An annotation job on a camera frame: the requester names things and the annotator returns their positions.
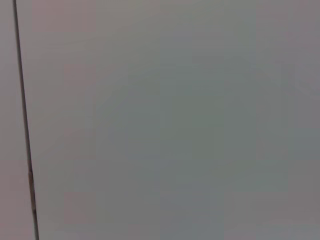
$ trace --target dark vertical line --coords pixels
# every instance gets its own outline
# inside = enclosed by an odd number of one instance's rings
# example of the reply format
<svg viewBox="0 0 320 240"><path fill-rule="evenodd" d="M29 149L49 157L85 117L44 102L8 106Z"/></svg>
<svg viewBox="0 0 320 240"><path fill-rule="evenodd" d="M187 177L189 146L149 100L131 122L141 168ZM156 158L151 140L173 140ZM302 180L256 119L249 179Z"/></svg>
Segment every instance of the dark vertical line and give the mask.
<svg viewBox="0 0 320 240"><path fill-rule="evenodd" d="M35 240L39 240L35 185L34 185L34 178L33 178L33 169L32 169L32 161L31 161L32 158L31 158L31 148L30 148L29 128L28 128L27 104L26 104L25 84L24 84L24 75L23 75L22 58L21 58L17 0L12 0L12 2L13 2L14 28L15 28L16 49L17 49L17 57L18 57L20 87L21 87L21 96L22 96L23 124L24 124L24 135L25 135L25 145L26 145L26 154L27 154L28 178L29 178L30 197L31 197L33 224L34 224L34 234L35 234Z"/></svg>

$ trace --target white wall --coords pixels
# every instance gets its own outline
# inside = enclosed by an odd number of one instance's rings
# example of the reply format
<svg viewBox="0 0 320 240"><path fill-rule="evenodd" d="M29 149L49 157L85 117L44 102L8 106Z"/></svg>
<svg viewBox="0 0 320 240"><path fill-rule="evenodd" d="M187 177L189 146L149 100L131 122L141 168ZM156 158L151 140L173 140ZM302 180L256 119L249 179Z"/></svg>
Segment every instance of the white wall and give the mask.
<svg viewBox="0 0 320 240"><path fill-rule="evenodd" d="M40 238L319 239L301 2L18 1Z"/></svg>
<svg viewBox="0 0 320 240"><path fill-rule="evenodd" d="M0 239L34 240L12 0L0 1Z"/></svg>

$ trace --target gray wall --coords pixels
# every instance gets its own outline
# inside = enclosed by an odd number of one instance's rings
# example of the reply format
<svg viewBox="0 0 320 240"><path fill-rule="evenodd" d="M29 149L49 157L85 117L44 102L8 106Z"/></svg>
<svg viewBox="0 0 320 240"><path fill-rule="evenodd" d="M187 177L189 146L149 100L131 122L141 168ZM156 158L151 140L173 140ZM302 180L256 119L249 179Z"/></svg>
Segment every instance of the gray wall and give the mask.
<svg viewBox="0 0 320 240"><path fill-rule="evenodd" d="M0 1L0 239L34 240L13 3Z"/></svg>
<svg viewBox="0 0 320 240"><path fill-rule="evenodd" d="M40 238L319 239L317 9L18 1Z"/></svg>

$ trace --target white surface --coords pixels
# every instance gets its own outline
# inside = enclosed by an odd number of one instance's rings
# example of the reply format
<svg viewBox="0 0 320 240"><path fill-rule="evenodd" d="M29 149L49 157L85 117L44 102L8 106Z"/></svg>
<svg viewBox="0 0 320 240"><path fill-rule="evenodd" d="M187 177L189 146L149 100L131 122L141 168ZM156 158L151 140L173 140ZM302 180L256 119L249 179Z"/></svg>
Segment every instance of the white surface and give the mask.
<svg viewBox="0 0 320 240"><path fill-rule="evenodd" d="M18 1L40 239L319 239L299 2Z"/></svg>
<svg viewBox="0 0 320 240"><path fill-rule="evenodd" d="M13 3L0 1L0 239L34 240Z"/></svg>

